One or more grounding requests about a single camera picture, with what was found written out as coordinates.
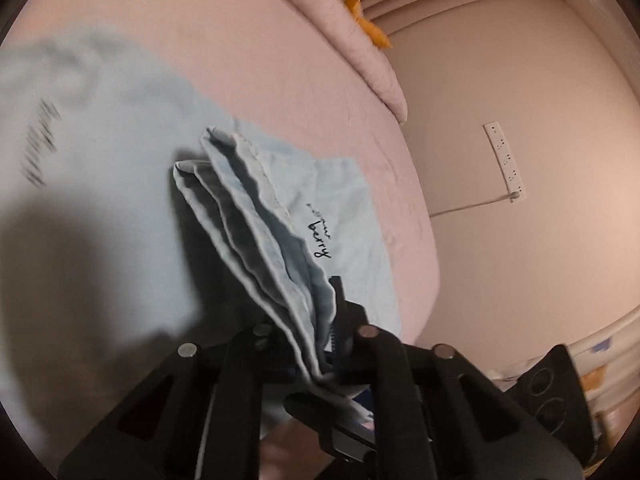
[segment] white cable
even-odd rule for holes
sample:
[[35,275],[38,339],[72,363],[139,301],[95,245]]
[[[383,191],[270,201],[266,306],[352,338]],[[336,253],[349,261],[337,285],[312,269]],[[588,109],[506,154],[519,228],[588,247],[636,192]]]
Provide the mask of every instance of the white cable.
[[516,200],[520,197],[519,191],[514,191],[509,193],[508,195],[501,196],[500,198],[495,198],[493,200],[487,200],[486,202],[479,202],[477,204],[465,205],[462,207],[457,207],[455,209],[447,209],[446,211],[438,211],[432,215],[429,215],[429,218],[436,218],[436,216],[446,215],[447,213],[455,213],[456,211],[464,211],[465,209],[471,209],[472,207],[478,207],[481,205],[489,205],[495,204],[496,202],[502,202],[502,200]]

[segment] pink bed sheet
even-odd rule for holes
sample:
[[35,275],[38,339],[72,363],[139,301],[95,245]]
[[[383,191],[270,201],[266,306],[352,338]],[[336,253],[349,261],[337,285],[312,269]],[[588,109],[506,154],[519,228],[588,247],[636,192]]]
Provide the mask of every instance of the pink bed sheet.
[[407,117],[404,94],[387,58],[357,25],[340,0],[289,0],[356,69],[399,123]]
[[[7,41],[82,23],[114,25],[236,116],[317,156],[356,158],[370,183],[390,255],[402,336],[413,342],[433,308],[439,272],[428,212],[398,126],[402,111],[391,111],[393,92],[380,91],[384,84],[393,89],[395,75],[385,76],[380,66],[373,70],[383,74],[374,92],[376,85],[366,80],[368,69],[354,67],[356,51],[349,60],[337,50],[336,37],[360,31],[325,35],[318,20],[310,19],[312,11],[305,15],[292,1],[29,0]],[[323,5],[330,8],[329,2]],[[353,25],[344,19],[339,23]],[[375,51],[369,52],[376,59]],[[288,434],[281,430],[273,437],[298,448],[285,452],[284,462],[293,456],[312,462],[304,457],[304,438],[287,440]],[[273,449],[283,457],[281,448]]]

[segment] metal screw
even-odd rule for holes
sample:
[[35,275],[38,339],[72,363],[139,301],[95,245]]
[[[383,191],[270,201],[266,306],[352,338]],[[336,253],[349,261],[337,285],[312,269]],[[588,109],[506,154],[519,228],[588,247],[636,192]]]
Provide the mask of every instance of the metal screw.
[[456,349],[450,345],[439,344],[433,347],[433,353],[440,359],[451,359],[456,355]]
[[378,330],[373,325],[363,325],[358,329],[358,334],[360,334],[360,337],[376,337],[379,333],[380,330]]
[[180,357],[193,357],[197,351],[198,347],[193,343],[182,343],[178,348],[178,355]]
[[254,326],[254,335],[258,337],[267,337],[272,330],[273,327],[270,324],[260,323],[260,325]]

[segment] orange plush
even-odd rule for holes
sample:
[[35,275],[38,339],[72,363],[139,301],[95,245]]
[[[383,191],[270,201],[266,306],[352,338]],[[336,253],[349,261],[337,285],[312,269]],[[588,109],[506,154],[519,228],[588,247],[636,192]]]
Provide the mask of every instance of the orange plush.
[[360,0],[345,0],[344,4],[351,11],[351,14],[353,14],[358,25],[360,25],[366,35],[371,38],[371,41],[376,47],[391,47],[391,42],[386,34],[362,15],[362,5],[360,4]]

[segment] pink blanket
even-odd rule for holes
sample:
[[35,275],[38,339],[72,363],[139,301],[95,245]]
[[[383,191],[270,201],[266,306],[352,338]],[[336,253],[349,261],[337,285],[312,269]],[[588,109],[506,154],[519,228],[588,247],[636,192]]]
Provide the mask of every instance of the pink blanket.
[[399,123],[407,117],[406,100],[388,60],[355,23],[340,0],[289,0],[356,69]]

